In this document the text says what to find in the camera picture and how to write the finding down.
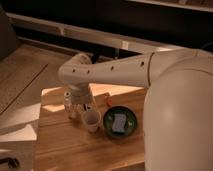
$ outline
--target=wooden cutting board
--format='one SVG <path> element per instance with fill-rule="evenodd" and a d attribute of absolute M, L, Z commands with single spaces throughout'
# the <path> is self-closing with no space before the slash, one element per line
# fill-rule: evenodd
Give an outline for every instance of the wooden cutting board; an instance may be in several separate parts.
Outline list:
<path fill-rule="evenodd" d="M 106 95 L 113 106 L 123 105 L 134 111 L 138 121 L 135 132 L 124 139 L 109 137 L 103 125 L 88 133 L 80 118 L 70 121 L 63 107 L 66 88 L 42 92 L 35 171 L 101 171 L 144 163 L 142 111 L 145 89 L 114 85 L 91 85 L 102 115 L 108 109 Z"/>

